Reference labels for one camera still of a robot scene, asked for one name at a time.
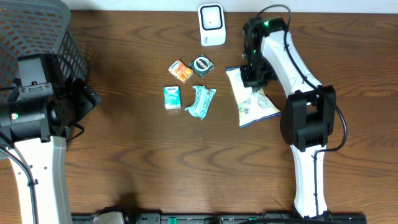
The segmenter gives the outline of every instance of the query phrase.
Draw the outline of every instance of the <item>snack package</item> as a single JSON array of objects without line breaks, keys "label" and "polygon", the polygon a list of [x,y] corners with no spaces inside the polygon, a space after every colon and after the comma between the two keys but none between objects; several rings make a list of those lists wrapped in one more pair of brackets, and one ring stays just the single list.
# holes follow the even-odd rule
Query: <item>snack package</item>
[{"label": "snack package", "polygon": [[195,102],[185,110],[187,110],[192,116],[199,117],[203,120],[207,114],[211,100],[213,99],[214,94],[216,94],[216,90],[209,90],[205,86],[193,86],[192,88],[196,89]]},{"label": "snack package", "polygon": [[200,78],[203,78],[214,69],[214,63],[204,54],[200,54],[198,58],[189,63],[189,66],[193,69],[193,71],[195,71],[196,74],[198,74]]},{"label": "snack package", "polygon": [[262,119],[280,115],[280,110],[268,99],[262,88],[253,93],[251,87],[243,86],[240,67],[227,68],[225,72],[231,82],[236,104],[238,104],[239,126],[241,128]]},{"label": "snack package", "polygon": [[170,67],[169,72],[185,83],[193,75],[193,70],[188,68],[182,61],[176,60]]},{"label": "snack package", "polygon": [[180,87],[170,86],[163,88],[164,92],[164,107],[169,109],[181,108],[181,94]]}]

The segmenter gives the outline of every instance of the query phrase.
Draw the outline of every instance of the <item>wood grain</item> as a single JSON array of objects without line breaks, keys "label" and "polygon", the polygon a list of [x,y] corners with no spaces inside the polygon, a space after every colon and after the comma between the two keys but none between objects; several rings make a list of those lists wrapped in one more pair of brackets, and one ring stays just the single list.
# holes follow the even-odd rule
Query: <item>wood grain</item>
[{"label": "wood grain", "polygon": [[[66,175],[73,212],[127,201],[165,213],[290,210],[294,162],[279,119],[240,129],[224,69],[244,63],[241,28],[254,13],[225,14],[227,41],[202,47],[194,12],[72,13],[71,28],[91,65],[102,104],[68,146]],[[363,212],[368,223],[398,222],[398,16],[300,14],[295,45],[312,73],[333,85],[348,123],[348,142],[326,155],[325,197],[332,212]],[[215,69],[181,84],[167,69],[201,53]],[[164,86],[179,85],[183,107],[192,85],[216,88],[207,117],[164,109]],[[265,89],[283,109],[277,82]],[[336,119],[329,146],[341,139]],[[16,182],[0,162],[0,223],[20,223]]]}]

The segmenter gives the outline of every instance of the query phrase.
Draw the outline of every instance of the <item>wooden table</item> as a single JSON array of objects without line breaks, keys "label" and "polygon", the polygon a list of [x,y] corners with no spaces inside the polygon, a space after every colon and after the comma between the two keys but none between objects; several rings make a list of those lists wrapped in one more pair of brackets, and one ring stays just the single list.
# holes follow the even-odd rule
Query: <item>wooden table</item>
[{"label": "wooden table", "polygon": [[[165,213],[292,208],[294,162],[280,117],[240,129],[224,72],[244,63],[241,29],[253,15],[226,13],[226,43],[202,47],[195,12],[72,13],[72,31],[92,65],[89,83],[103,97],[67,151],[72,212],[118,202]],[[348,123],[346,146],[325,158],[328,208],[397,223],[398,16],[295,13],[290,30],[307,67],[335,87]],[[182,84],[168,73],[176,59],[189,63],[201,53],[216,65],[204,79]],[[193,85],[217,89],[203,121],[164,109],[163,87],[172,85],[181,87],[184,108],[194,101]],[[280,84],[265,92],[282,110]],[[341,136],[336,117],[329,146]],[[20,223],[8,161],[0,162],[0,180],[0,222]]]}]

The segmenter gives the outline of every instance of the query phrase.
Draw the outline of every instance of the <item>round label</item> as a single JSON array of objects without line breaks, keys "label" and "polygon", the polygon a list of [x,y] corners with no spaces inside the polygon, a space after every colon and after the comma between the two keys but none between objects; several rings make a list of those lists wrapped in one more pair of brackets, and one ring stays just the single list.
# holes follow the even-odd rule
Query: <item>round label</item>
[{"label": "round label", "polygon": [[210,61],[205,58],[205,57],[198,57],[193,61],[193,66],[195,67],[195,70],[198,70],[199,72],[204,72],[209,69],[209,63]]}]

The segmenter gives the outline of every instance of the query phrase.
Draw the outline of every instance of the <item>blue snack package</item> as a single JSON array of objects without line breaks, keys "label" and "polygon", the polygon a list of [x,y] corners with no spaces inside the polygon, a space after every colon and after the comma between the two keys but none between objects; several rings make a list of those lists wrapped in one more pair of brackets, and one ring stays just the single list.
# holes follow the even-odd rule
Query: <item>blue snack package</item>
[{"label": "blue snack package", "polygon": [[164,107],[169,109],[180,109],[181,108],[181,95],[180,87],[170,86],[165,87],[164,91]]},{"label": "blue snack package", "polygon": [[216,90],[209,90],[205,86],[193,86],[192,88],[196,90],[195,102],[185,110],[187,110],[192,116],[199,117],[203,120],[207,114],[211,100],[213,99],[214,94],[216,94]]}]

